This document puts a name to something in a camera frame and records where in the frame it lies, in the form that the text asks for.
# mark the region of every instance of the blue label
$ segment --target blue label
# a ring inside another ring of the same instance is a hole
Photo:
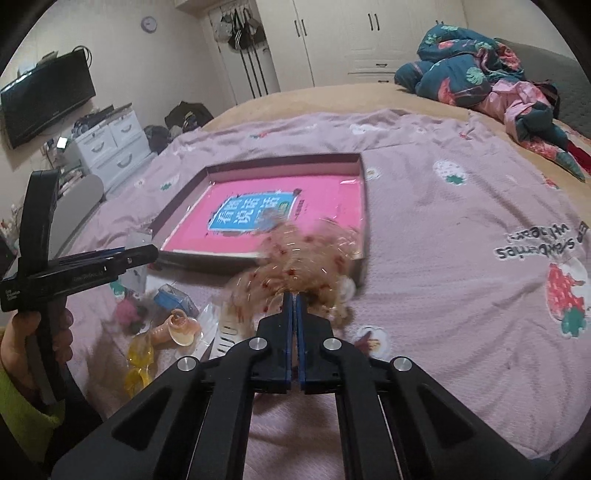
[[[225,232],[252,232],[259,228],[261,213],[275,209],[289,215],[296,197],[293,192],[251,193],[228,198],[214,215],[208,230]]]

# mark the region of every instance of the metal screw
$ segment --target metal screw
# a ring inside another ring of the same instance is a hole
[[[412,367],[413,363],[410,358],[406,358],[405,356],[399,356],[394,360],[394,368],[399,372],[408,372]]]
[[[338,350],[343,344],[340,343],[338,338],[327,338],[324,342],[322,342],[322,345],[324,345],[324,348],[327,350]]]
[[[262,337],[254,337],[248,342],[248,346],[253,350],[263,350],[267,347],[267,341]]]
[[[197,361],[192,356],[184,356],[177,362],[177,367],[183,372],[190,372],[197,366]]]

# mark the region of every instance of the wall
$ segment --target wall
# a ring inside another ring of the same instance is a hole
[[[140,27],[147,15],[158,21],[153,34]],[[47,135],[16,150],[0,140],[0,219],[24,194],[31,170],[47,167],[39,152],[42,143],[69,131],[92,106],[132,102],[146,126],[164,125],[164,117],[181,100],[202,102],[214,115],[233,105],[220,87],[200,21],[176,10],[173,0],[58,0],[22,42],[0,87],[16,78],[20,63],[36,62],[51,50],[67,53],[80,44],[92,51],[90,74],[97,95]]]
[[[531,0],[463,0],[468,28],[487,35],[574,54],[556,27]]]

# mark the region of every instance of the human hand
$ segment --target human hand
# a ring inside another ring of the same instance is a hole
[[[17,313],[8,323],[0,344],[0,361],[16,389],[27,400],[32,401],[37,395],[38,386],[29,370],[25,338],[33,335],[41,321],[39,312]],[[60,316],[60,331],[53,337],[53,350],[56,361],[65,365],[72,359],[72,332],[74,322],[69,310],[63,309]]]

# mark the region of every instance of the tan mattress cover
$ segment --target tan mattress cover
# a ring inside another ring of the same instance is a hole
[[[490,117],[465,108],[420,98],[407,93],[398,85],[360,83],[275,93],[231,108],[209,122],[204,130],[216,131],[247,122],[292,118],[307,113],[365,113],[383,108],[464,121],[468,120],[469,115],[480,116],[482,122],[496,132],[499,138],[510,143],[523,157],[567,192],[581,218],[591,225],[591,180],[581,183],[558,165],[516,145],[505,133],[504,125]],[[590,144],[585,145],[582,140],[574,142],[591,151]]]

